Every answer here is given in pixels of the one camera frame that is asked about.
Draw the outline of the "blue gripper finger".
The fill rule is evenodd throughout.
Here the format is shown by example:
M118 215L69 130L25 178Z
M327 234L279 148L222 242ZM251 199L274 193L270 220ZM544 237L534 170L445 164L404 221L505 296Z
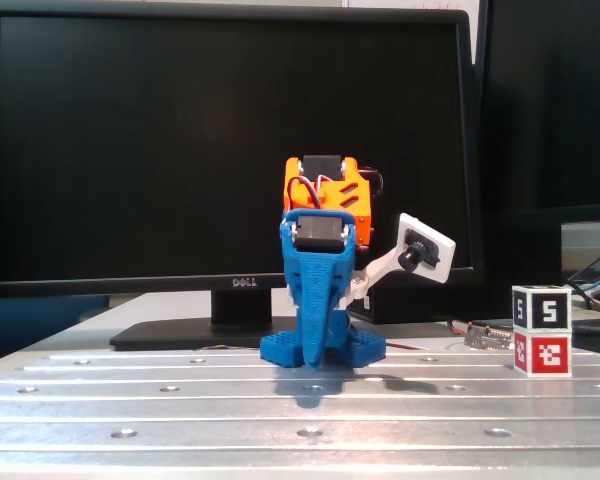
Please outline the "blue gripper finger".
M292 241L292 229L280 229L285 281L297 306L303 362L310 368L321 366L327 350L345 345L347 313L339 304L352 279L354 236L348 235L340 253L301 252Z

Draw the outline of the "blue gripper body black servo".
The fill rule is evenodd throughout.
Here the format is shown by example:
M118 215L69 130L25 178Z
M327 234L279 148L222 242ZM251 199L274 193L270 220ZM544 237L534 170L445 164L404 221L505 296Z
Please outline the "blue gripper body black servo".
M281 223L300 252L344 252L354 226L355 217L343 210L291 210Z

